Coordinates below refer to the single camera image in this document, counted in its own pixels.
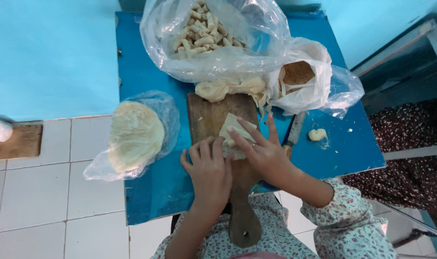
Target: blue table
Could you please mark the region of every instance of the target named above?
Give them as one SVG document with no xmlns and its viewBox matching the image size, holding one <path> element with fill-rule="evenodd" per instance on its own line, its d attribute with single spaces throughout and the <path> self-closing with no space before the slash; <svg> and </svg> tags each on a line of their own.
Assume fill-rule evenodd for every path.
<svg viewBox="0 0 437 259">
<path fill-rule="evenodd" d="M 181 167 L 179 157 L 182 150 L 191 144 L 186 96 L 194 92 L 194 85 L 168 76 L 153 64 L 138 29 L 141 13 L 117 12 L 116 15 L 119 18 L 116 39 L 122 53 L 118 58 L 122 83 L 120 99 L 158 89 L 172 95 L 180 110 L 181 129 L 174 150 L 150 165 L 143 176 L 125 181 L 127 223 L 135 225 L 187 211 L 193 202 L 193 185 Z M 332 64 L 345 67 L 340 48 L 323 12 L 286 15 L 292 36 L 319 41 L 329 51 Z M 273 111 L 282 142 L 288 132 L 291 117 L 283 116 L 281 109 L 273 108 Z M 303 137 L 312 128 L 326 129 L 329 147 L 322 149 L 318 143 Z M 267 137 L 268 127 L 261 123 L 260 129 Z M 293 147 L 292 162 L 316 178 L 332 178 L 386 166 L 361 103 L 351 107 L 343 120 L 319 110 L 309 111 L 301 136 L 298 144 Z M 255 191 L 274 190 L 273 186 L 261 184 Z"/>
</svg>

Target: cutting board handle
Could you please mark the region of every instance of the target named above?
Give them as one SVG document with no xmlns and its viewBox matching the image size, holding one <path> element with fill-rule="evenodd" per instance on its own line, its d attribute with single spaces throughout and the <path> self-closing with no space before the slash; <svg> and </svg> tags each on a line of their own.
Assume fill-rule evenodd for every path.
<svg viewBox="0 0 437 259">
<path fill-rule="evenodd" d="M 260 220 L 249 203 L 249 191 L 235 189 L 235 199 L 231 200 L 228 235 L 233 244 L 242 248 L 257 244 L 262 236 Z"/>
</svg>

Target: knife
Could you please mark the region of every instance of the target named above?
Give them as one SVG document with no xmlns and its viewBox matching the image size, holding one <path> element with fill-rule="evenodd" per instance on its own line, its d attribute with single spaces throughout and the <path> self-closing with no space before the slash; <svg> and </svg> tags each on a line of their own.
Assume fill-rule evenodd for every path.
<svg viewBox="0 0 437 259">
<path fill-rule="evenodd" d="M 289 159 L 292 157 L 292 146 L 299 142 L 305 115 L 306 111 L 301 111 L 294 116 L 292 126 L 290 127 L 289 137 L 287 138 L 287 142 L 282 146 L 282 149 L 286 152 Z"/>
</svg>

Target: white tile floor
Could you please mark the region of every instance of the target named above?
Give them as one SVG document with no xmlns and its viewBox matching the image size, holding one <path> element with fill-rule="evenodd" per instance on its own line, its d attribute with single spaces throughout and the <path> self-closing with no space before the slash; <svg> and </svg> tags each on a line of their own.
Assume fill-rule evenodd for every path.
<svg viewBox="0 0 437 259">
<path fill-rule="evenodd" d="M 0 160 L 0 259 L 153 255 L 169 235 L 172 217 L 127 227 L 123 183 L 82 178 L 84 168 L 105 149 L 110 122 L 109 116 L 45 121 L 39 157 Z M 285 192 L 276 196 L 290 211 L 291 233 L 315 251 L 316 226 L 300 213 L 301 200 Z M 400 229 L 408 222 L 390 213 L 374 205 L 374 214 L 390 221 L 389 238 L 398 238 L 395 233 L 403 234 Z M 429 239 L 400 250 L 434 253 Z"/>
</svg>

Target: floral dress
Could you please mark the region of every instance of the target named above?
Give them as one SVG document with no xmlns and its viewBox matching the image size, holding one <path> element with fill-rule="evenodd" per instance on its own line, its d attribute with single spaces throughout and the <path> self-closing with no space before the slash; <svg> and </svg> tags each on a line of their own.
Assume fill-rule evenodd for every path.
<svg viewBox="0 0 437 259">
<path fill-rule="evenodd" d="M 198 248 L 197 258 L 229 259 L 237 255 L 267 252 L 285 258 L 398 258 L 381 226 L 385 218 L 375 218 L 371 204 L 361 198 L 356 188 L 335 180 L 326 180 L 334 188 L 332 201 L 316 208 L 303 203 L 300 212 L 318 227 L 314 231 L 317 256 L 287 229 L 288 210 L 282 207 L 273 193 L 249 197 L 249 202 L 262 226 L 260 241 L 251 247 L 240 248 L 230 242 L 228 221 L 230 215 L 221 215 Z M 175 231 L 181 225 L 180 216 Z M 172 236 L 164 239 L 153 259 L 164 258 Z"/>
</svg>

